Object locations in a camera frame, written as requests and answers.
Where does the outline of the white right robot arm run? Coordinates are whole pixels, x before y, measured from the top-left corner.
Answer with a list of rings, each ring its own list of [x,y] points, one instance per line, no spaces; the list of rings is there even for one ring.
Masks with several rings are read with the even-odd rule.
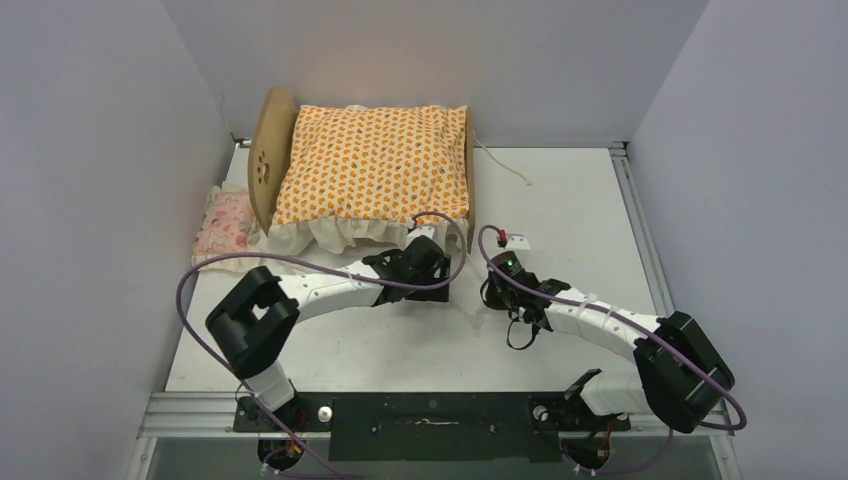
[[[588,373],[566,392],[565,414],[579,428],[602,417],[652,414],[680,433],[706,418],[735,377],[698,322],[675,311],[667,317],[620,310],[557,280],[539,280],[516,254],[487,262],[485,305],[527,324],[531,334],[556,332],[586,340],[630,361],[625,373]]]

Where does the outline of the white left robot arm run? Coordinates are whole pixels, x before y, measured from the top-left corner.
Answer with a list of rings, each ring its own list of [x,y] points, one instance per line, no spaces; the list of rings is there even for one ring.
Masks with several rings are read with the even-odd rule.
[[[444,301],[450,261],[433,240],[418,236],[403,249],[366,256],[337,275],[280,276],[259,266],[216,305],[205,325],[231,372],[254,393],[262,421],[284,430],[296,421],[298,403],[279,356],[297,323],[410,297],[425,301],[430,293]]]

